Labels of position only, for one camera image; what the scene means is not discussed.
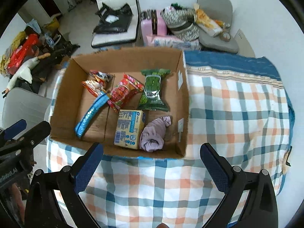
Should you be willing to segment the blue long snack packet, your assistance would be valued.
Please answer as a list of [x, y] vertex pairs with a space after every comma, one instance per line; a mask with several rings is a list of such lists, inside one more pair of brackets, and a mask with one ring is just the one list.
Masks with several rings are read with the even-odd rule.
[[91, 120], [94, 116], [98, 113], [98, 111], [108, 102], [111, 98], [111, 95], [107, 92], [101, 91], [100, 95], [96, 97], [90, 108], [84, 114], [80, 122], [76, 125], [74, 131], [76, 136], [80, 139], [84, 133], [86, 132], [87, 128]]

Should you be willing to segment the cream blue tissue pack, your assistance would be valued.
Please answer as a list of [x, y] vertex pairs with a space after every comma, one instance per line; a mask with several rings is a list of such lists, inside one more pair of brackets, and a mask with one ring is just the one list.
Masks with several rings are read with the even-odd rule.
[[114, 136], [114, 145], [138, 150], [144, 125], [144, 111], [120, 110]]

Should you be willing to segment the lilac cloth bundle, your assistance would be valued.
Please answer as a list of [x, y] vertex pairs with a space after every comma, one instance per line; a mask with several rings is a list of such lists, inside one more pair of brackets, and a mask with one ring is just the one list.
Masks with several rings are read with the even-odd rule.
[[152, 120], [141, 133], [139, 148], [146, 152], [161, 150], [164, 146], [166, 129], [171, 124], [170, 116], [162, 116]]

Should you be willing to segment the grey chair left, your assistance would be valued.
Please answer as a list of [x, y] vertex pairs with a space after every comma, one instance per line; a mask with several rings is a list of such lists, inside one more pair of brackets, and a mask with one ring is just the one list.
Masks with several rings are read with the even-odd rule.
[[4, 129], [24, 119], [27, 123], [25, 130], [14, 138], [18, 139], [38, 123], [48, 121], [51, 99], [42, 97], [21, 88], [13, 88], [6, 96], [2, 114]]

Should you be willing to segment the grey chair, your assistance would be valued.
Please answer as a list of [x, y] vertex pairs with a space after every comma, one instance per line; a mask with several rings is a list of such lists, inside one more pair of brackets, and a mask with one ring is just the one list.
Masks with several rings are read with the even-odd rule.
[[27, 123], [25, 130], [14, 138], [18, 139], [38, 123], [48, 121], [51, 99], [42, 97], [21, 88], [13, 88], [6, 96], [2, 114], [4, 129], [24, 119]]
[[216, 36], [210, 36], [203, 29], [200, 29], [198, 40], [203, 49], [237, 54], [239, 51], [238, 44], [230, 34], [233, 18], [231, 1], [197, 0], [197, 3], [199, 8], [222, 29], [222, 32]]

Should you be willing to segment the white goose plush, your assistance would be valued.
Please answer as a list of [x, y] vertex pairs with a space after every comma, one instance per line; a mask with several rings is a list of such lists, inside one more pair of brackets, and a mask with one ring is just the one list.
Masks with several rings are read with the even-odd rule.
[[32, 84], [32, 75], [31, 70], [40, 62], [40, 60], [49, 57], [51, 54], [49, 52], [44, 53], [40, 56], [33, 57], [26, 62], [24, 62], [20, 68], [16, 71], [16, 73], [12, 76], [10, 81], [8, 82], [6, 89], [2, 91], [3, 98], [7, 96], [7, 94], [13, 89], [18, 79], [23, 79], [27, 81], [29, 84]]

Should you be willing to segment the plaid checked blanket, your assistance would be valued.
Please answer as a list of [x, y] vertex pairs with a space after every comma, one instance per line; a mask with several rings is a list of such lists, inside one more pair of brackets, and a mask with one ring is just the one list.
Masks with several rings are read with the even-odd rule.
[[[82, 86], [89, 71], [145, 81], [142, 70], [168, 69], [161, 98], [172, 124], [161, 150], [114, 145], [118, 114], [105, 105], [79, 139], [74, 128], [94, 102]], [[51, 104], [48, 167], [73, 164], [94, 142], [104, 156], [80, 193], [101, 227], [201, 227], [223, 193], [200, 159], [210, 143], [244, 171], [269, 172], [275, 194], [285, 182], [294, 113], [280, 75], [267, 58], [171, 48], [136, 47], [80, 55], [59, 73]]]

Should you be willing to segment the red plastic bag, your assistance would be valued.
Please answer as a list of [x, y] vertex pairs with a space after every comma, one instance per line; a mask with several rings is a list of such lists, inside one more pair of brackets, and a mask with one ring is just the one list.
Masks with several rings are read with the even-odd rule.
[[6, 71], [10, 75], [14, 75], [22, 65], [26, 56], [34, 56], [36, 51], [33, 49], [33, 47], [39, 44], [40, 40], [37, 34], [29, 35], [25, 43], [12, 53]]

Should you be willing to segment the large cardboard box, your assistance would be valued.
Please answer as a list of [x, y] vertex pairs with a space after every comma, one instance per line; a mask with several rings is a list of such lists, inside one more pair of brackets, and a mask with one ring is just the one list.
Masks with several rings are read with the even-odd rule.
[[[83, 86], [91, 78], [90, 72], [110, 74], [112, 79], [105, 91], [112, 98], [90, 120], [84, 134], [77, 136], [75, 128], [95, 101]], [[147, 123], [162, 116], [171, 118], [166, 129], [162, 149], [146, 152], [130, 146], [117, 146], [116, 127], [119, 110], [137, 110], [140, 103], [149, 102], [151, 91], [137, 92], [127, 77], [144, 84], [151, 75], [168, 70], [169, 73], [154, 84], [158, 97], [167, 106], [166, 111], [144, 110]], [[126, 47], [119, 50], [99, 51], [70, 59], [62, 77], [51, 117], [51, 134], [54, 141], [80, 149], [89, 149], [101, 143], [106, 155], [128, 158], [182, 158], [187, 148], [189, 118], [189, 92], [186, 82], [183, 52], [165, 47]]]

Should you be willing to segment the orange white snack packet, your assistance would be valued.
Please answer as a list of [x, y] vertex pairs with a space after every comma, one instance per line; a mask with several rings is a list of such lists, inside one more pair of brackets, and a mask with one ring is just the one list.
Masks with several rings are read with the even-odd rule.
[[114, 75], [110, 73], [103, 73], [97, 70], [90, 70], [89, 75], [90, 78], [82, 81], [81, 84], [94, 97], [98, 97], [114, 77]]

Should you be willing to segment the yellow cloth pile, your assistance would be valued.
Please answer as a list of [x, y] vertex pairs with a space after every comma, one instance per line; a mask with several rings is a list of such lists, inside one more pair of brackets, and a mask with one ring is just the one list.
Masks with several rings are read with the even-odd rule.
[[26, 37], [27, 37], [26, 32], [20, 31], [12, 41], [11, 45], [5, 50], [5, 53], [1, 57], [1, 75], [3, 76], [8, 75], [7, 67], [10, 62], [10, 57]]

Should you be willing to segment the red snack packet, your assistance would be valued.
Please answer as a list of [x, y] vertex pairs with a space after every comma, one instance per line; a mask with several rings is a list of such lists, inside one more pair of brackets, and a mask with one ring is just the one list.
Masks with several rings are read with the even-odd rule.
[[108, 100], [108, 105], [118, 113], [134, 95], [143, 91], [144, 84], [124, 74], [122, 80], [110, 92], [111, 98]]

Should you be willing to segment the green snack packet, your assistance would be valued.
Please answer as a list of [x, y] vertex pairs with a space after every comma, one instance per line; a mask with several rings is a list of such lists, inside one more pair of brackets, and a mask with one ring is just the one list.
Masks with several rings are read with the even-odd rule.
[[142, 70], [145, 76], [144, 90], [141, 95], [139, 110], [160, 110], [168, 112], [166, 103], [161, 99], [162, 79], [171, 73], [168, 69]]

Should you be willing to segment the black plastic bag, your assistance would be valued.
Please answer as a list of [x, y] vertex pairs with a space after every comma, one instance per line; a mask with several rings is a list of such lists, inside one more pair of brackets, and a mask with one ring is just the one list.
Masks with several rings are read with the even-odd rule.
[[128, 3], [125, 3], [117, 10], [102, 3], [102, 7], [95, 14], [99, 17], [99, 23], [93, 30], [93, 33], [95, 34], [127, 32], [133, 17], [132, 10]]

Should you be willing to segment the orange white package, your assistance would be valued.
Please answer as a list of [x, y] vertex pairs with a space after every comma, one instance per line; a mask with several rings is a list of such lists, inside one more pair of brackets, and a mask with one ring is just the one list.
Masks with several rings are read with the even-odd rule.
[[195, 3], [193, 5], [195, 13], [194, 13], [194, 21], [199, 28], [201, 28], [207, 35], [211, 37], [216, 37], [220, 33], [222, 33], [222, 28], [212, 20], [202, 9], [200, 6]]

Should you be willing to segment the floral pink pillow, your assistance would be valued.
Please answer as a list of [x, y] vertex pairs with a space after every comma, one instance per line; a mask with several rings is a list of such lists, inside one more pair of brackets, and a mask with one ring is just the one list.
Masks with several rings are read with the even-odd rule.
[[201, 45], [198, 39], [194, 41], [183, 41], [172, 35], [146, 35], [144, 39], [144, 45], [151, 47], [177, 48], [183, 51], [201, 50]]

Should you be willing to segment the black white patterned bag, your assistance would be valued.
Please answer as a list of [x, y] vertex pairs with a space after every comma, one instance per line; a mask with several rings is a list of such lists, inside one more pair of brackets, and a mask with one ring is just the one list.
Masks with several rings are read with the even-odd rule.
[[194, 22], [194, 8], [182, 8], [160, 12], [171, 33], [182, 41], [194, 41], [199, 38], [200, 32]]

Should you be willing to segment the grey chair right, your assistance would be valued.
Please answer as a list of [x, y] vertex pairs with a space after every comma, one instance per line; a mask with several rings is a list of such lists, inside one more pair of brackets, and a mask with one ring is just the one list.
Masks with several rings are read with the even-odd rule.
[[238, 44], [230, 34], [233, 18], [231, 1], [197, 0], [197, 3], [199, 8], [222, 29], [222, 32], [216, 36], [210, 36], [203, 29], [200, 29], [198, 40], [203, 49], [237, 54], [239, 51]]

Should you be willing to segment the white cushioned chair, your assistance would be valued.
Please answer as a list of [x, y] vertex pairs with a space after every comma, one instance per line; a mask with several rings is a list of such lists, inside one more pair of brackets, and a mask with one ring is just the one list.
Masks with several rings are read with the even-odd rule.
[[138, 0], [96, 0], [99, 23], [93, 30], [92, 48], [135, 44], [138, 38]]

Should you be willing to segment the pink suitcase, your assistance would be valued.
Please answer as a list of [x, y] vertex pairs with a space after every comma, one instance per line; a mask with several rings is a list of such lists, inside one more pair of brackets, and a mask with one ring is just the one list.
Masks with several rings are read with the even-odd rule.
[[141, 12], [140, 26], [144, 46], [148, 46], [147, 36], [150, 35], [167, 35], [167, 25], [160, 15], [161, 10], [148, 9]]

